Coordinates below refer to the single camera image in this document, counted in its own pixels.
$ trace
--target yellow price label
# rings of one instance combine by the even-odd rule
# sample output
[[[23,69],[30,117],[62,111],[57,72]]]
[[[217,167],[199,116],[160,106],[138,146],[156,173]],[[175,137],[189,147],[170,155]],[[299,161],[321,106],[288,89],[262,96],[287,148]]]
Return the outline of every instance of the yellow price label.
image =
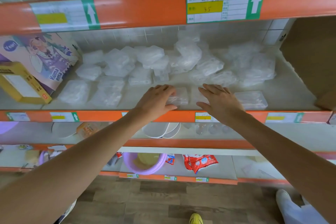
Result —
[[[65,116],[51,116],[53,120],[65,120]]]
[[[36,14],[39,24],[68,23],[64,13]]]
[[[197,120],[211,120],[211,116],[196,116]]]
[[[188,3],[187,14],[221,13],[223,0],[200,3]]]
[[[285,116],[268,116],[266,120],[284,120]]]

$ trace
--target white arrow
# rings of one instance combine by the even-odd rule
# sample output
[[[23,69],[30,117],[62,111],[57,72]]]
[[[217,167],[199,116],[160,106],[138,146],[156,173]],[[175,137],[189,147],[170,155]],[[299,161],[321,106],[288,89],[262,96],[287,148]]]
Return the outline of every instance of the white arrow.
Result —
[[[90,4],[88,4],[88,6],[87,6],[87,14],[90,15],[92,24],[97,24],[96,23],[96,18],[95,18],[96,13],[95,13],[95,11],[93,10],[93,8]]]
[[[252,10],[251,10],[251,14],[256,14],[257,13],[257,10],[258,10],[258,5],[259,5],[259,2],[261,0],[251,0],[251,2],[253,3],[252,5]]]

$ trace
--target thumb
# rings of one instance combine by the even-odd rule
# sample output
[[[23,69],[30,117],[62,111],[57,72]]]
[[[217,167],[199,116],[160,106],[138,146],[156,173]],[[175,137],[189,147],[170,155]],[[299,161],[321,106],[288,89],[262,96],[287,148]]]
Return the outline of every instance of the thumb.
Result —
[[[211,109],[211,106],[208,105],[207,103],[204,102],[197,102],[196,105],[198,105],[199,107],[201,107],[204,111],[209,112]]]
[[[171,111],[177,109],[176,105],[166,105],[165,107],[166,111]]]

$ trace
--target forearm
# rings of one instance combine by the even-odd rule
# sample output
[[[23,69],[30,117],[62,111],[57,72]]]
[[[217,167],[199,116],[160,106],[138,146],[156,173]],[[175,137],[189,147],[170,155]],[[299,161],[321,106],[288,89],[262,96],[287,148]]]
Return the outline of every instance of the forearm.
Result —
[[[53,223],[143,125],[126,115],[3,188],[0,223]]]
[[[329,223],[335,223],[336,166],[249,114],[239,112],[233,120],[230,126],[271,162]]]

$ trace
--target person's left hand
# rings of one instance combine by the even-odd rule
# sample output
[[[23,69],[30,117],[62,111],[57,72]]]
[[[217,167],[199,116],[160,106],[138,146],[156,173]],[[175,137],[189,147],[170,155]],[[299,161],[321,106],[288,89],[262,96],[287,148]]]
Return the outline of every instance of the person's left hand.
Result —
[[[165,84],[151,87],[130,112],[149,123],[166,112],[177,108],[175,105],[166,105],[168,97],[175,94],[176,89],[172,85]]]

